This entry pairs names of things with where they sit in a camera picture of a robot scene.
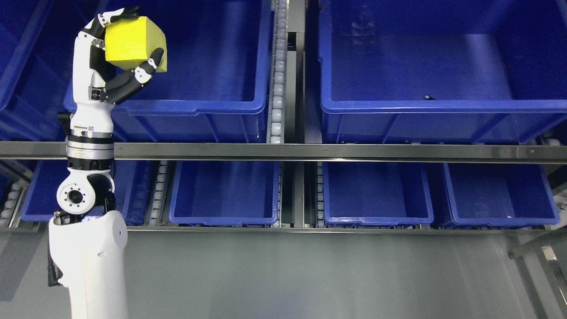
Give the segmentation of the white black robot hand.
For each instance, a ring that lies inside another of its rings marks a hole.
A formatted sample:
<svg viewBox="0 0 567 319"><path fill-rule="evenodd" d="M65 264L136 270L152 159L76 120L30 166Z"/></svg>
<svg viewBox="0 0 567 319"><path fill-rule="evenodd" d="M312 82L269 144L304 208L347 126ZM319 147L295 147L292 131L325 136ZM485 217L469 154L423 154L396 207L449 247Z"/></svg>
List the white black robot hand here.
<svg viewBox="0 0 567 319"><path fill-rule="evenodd" d="M77 105L70 118L69 140L111 140L112 109L146 87L161 65L165 50L154 49L148 59L133 69L116 74L107 61L107 27L139 18L139 7L120 8L93 17L74 42L72 88Z"/></svg>

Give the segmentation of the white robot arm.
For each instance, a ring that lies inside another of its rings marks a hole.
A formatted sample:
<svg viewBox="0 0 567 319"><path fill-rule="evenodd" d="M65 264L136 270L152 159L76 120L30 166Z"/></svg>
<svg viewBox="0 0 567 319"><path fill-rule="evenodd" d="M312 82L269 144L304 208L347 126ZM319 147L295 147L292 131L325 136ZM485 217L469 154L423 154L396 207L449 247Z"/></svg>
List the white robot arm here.
<svg viewBox="0 0 567 319"><path fill-rule="evenodd" d="M50 256L60 270L54 282L68 289L73 319L127 319L128 235L111 177L111 116L78 108L69 120L69 176L57 190L60 210L48 225Z"/></svg>

